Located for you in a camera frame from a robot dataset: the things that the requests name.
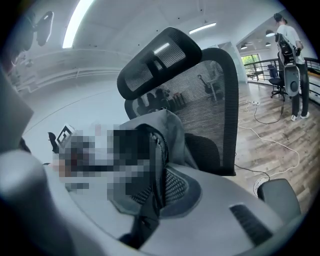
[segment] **blue office chair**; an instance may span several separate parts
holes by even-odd
[[[269,82],[272,84],[273,91],[271,92],[271,98],[274,97],[274,95],[280,94],[283,97],[283,101],[286,101],[285,95],[288,95],[285,91],[285,79],[283,76],[283,68],[282,70],[279,71],[278,75],[278,70],[277,67],[275,67],[272,64],[268,65],[268,70],[270,74],[270,79]]]

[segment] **black power cable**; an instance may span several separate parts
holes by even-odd
[[[256,113],[257,113],[257,109],[258,109],[258,105],[255,105],[255,112],[254,112],[254,119],[259,122],[260,124],[264,124],[264,125],[271,125],[271,124],[275,124],[276,122],[279,122],[281,119],[282,114],[284,113],[284,108],[285,108],[285,102],[282,101],[282,107],[281,107],[281,113],[279,116],[279,119],[277,121],[274,122],[261,122],[256,118]]]
[[[250,172],[254,172],[254,173],[262,173],[262,174],[265,174],[268,176],[268,181],[270,181],[270,176],[268,175],[268,173],[264,172],[264,171],[260,171],[260,170],[251,170],[251,169],[248,169],[248,168],[244,168],[244,167],[241,167],[237,164],[234,164],[236,167],[240,168],[240,169],[244,169],[244,170],[247,170],[247,171],[250,171]]]

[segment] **window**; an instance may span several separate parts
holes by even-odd
[[[250,64],[250,63],[253,63],[253,62],[259,62],[259,61],[260,61],[260,58],[259,58],[259,55],[258,55],[258,54],[252,54],[252,55],[242,56],[241,59],[242,59],[243,65]]]
[[[265,79],[261,63],[251,64],[251,63],[260,61],[258,54],[242,56],[241,59],[245,68],[246,75],[248,76],[249,79],[253,79],[253,80]]]

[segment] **chair armrest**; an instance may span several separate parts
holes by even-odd
[[[289,182],[284,178],[273,179],[263,183],[258,188],[257,195],[269,205],[285,223],[301,215],[296,194]]]

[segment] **white sneaker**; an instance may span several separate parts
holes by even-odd
[[[306,113],[306,115],[305,116],[300,116],[301,117],[301,119],[306,119],[306,118],[308,118],[310,116],[310,113],[308,112],[308,113]]]
[[[295,122],[297,120],[297,116],[295,116],[294,114],[291,116],[291,121]]]

